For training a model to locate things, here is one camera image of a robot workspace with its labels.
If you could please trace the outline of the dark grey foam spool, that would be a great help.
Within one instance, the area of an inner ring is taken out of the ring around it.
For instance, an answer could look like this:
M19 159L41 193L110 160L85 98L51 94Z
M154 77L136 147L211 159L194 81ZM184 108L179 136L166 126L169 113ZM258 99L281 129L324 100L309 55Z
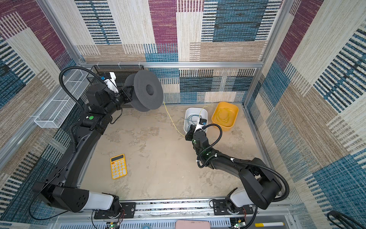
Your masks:
M126 87L133 87L131 106L140 112L158 109L164 100L161 82L154 73L140 70L129 75L125 80Z

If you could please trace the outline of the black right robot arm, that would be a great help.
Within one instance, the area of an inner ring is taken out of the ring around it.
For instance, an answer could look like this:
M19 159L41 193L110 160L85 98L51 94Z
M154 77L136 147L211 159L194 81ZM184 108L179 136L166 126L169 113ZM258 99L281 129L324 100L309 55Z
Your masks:
M221 140L223 131L210 144L205 132L209 127L210 125L190 125L185 139L192 142L199 168L221 170L241 180L243 188L235 188L225 199L226 209L230 214L237 214L246 205L265 210L272 202L285 200L289 196L290 187L286 179L266 166L261 159L238 159L214 149Z

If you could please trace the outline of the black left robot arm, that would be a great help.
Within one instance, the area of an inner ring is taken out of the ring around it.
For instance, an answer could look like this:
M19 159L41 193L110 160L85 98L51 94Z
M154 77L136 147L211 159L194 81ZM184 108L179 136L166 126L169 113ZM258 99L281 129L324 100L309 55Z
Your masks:
M104 134L107 126L113 124L114 112L132 101L132 86L117 88L111 76L98 76L93 71L72 66L61 70L59 83L65 93L76 102L77 99L64 84L64 74L69 70L82 70L93 76L98 84L87 90L90 101L81 106L83 111L78 121L69 128L71 144L56 167L43 182L36 182L32 190L31 204L41 200L49 207L67 212L94 210L109 217L118 217L122 207L119 197L113 194L95 193L77 187L82 169L94 146Z

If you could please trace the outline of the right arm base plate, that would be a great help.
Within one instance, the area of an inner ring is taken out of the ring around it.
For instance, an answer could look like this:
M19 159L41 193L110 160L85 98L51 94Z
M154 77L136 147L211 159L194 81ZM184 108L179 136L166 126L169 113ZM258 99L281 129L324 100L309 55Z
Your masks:
M227 202L224 199L212 199L209 201L209 206L213 209L215 216L223 215L251 215L254 213L253 207L244 205L240 208L228 207Z

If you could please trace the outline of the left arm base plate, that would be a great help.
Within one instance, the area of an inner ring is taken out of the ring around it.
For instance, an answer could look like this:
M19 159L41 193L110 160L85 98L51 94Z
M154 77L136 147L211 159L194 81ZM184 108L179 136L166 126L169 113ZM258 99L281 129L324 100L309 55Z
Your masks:
M113 204L109 210L97 210L93 219L132 219L135 215L136 202Z

